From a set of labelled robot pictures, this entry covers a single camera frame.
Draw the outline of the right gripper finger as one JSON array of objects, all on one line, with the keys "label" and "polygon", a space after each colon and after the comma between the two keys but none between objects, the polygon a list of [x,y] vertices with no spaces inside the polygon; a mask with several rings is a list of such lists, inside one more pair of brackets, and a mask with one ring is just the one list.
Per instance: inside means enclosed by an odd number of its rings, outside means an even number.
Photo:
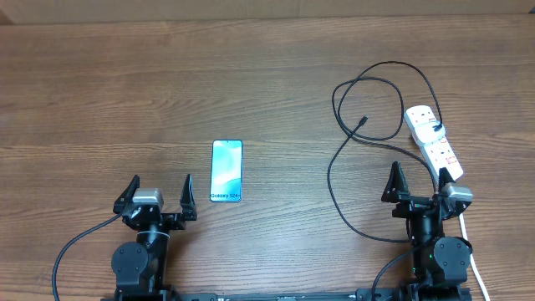
[{"label": "right gripper finger", "polygon": [[398,161],[392,163],[389,179],[381,197],[382,202],[398,203],[405,202],[410,197],[410,190],[405,179],[405,174]]},{"label": "right gripper finger", "polygon": [[449,196],[452,189],[456,187],[456,181],[452,178],[446,167],[439,170],[439,187],[437,193],[442,196]]}]

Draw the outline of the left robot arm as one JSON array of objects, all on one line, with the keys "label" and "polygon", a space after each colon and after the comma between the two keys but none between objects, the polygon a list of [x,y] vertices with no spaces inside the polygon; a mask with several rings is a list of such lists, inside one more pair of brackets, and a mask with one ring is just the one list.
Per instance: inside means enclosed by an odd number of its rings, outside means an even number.
[{"label": "left robot arm", "polygon": [[197,219],[192,175],[187,175],[179,212],[163,212],[161,190],[140,187],[134,176],[114,203],[113,212],[136,231],[136,239],[115,250],[111,267],[116,277],[115,300],[179,300],[176,289],[165,283],[170,232],[181,231]]}]

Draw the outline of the white power strip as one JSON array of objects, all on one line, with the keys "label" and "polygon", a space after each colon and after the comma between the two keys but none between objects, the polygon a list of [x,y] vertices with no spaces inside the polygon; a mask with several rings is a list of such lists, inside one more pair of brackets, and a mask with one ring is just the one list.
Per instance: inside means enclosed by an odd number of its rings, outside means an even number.
[{"label": "white power strip", "polygon": [[[433,120],[439,121],[431,108],[426,105],[413,106],[405,111],[405,122],[410,129],[411,135],[415,125]],[[463,175],[464,171],[446,136],[435,143],[419,146],[419,148],[436,181],[439,177],[439,170],[442,167],[447,168],[455,181]]]}]

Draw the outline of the Samsung Galaxy smartphone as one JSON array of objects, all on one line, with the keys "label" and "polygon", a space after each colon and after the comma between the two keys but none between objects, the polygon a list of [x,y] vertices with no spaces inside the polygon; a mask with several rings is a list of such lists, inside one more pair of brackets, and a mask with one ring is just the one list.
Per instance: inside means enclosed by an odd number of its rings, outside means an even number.
[{"label": "Samsung Galaxy smartphone", "polygon": [[214,140],[211,157],[210,200],[239,202],[242,199],[241,140]]}]

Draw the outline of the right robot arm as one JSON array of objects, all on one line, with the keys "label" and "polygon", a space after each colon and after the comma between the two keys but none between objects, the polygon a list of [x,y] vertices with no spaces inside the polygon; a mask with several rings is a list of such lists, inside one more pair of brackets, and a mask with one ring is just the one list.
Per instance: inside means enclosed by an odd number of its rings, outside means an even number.
[{"label": "right robot arm", "polygon": [[438,192],[430,197],[413,196],[400,163],[394,162],[381,201],[394,203],[392,216],[407,222],[411,249],[387,266],[412,257],[414,277],[398,288],[392,288],[389,293],[377,292],[379,280],[376,279],[371,298],[470,300],[470,291],[461,288],[461,285],[467,280],[466,270],[473,247],[463,237],[446,236],[443,222],[459,218],[472,200],[471,189],[457,184],[445,167],[439,171]]}]

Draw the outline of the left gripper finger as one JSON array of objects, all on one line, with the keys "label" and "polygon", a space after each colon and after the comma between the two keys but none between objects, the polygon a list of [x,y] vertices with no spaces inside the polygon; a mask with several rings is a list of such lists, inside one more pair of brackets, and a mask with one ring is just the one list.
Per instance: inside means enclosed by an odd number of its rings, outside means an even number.
[{"label": "left gripper finger", "polygon": [[135,191],[140,187],[140,177],[134,175],[130,184],[114,202],[113,213],[122,213],[125,207],[132,202]]},{"label": "left gripper finger", "polygon": [[181,193],[181,215],[184,221],[196,221],[197,210],[196,203],[193,196],[193,177],[188,174],[185,179],[185,183]]}]

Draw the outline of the white charger plug adapter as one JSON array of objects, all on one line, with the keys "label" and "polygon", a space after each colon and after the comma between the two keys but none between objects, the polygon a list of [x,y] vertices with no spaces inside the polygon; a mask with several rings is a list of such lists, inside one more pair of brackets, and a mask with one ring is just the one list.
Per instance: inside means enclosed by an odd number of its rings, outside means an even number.
[{"label": "white charger plug adapter", "polygon": [[435,143],[446,136],[446,127],[440,121],[429,121],[415,125],[412,136],[418,146]]}]

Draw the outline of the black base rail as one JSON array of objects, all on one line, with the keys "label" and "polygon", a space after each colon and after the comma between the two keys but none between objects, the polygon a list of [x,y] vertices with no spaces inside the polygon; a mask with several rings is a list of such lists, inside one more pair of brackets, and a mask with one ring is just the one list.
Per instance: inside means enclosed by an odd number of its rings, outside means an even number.
[{"label": "black base rail", "polygon": [[[424,289],[420,291],[423,293],[423,298],[416,300],[472,300],[469,288],[462,288],[459,298],[455,298],[453,293],[447,293],[445,297],[432,298],[431,292],[427,293]],[[161,295],[151,296],[133,296],[123,297],[122,293],[116,293],[110,298],[102,298],[101,300],[183,300],[183,301],[369,301],[371,299],[371,288],[359,288],[354,292],[346,293],[282,293],[282,294],[235,294],[235,295],[217,295],[215,293],[181,293],[174,298],[166,298]],[[395,301],[395,300],[411,300],[409,297],[403,295],[397,288],[377,288],[375,290],[375,300]]]}]

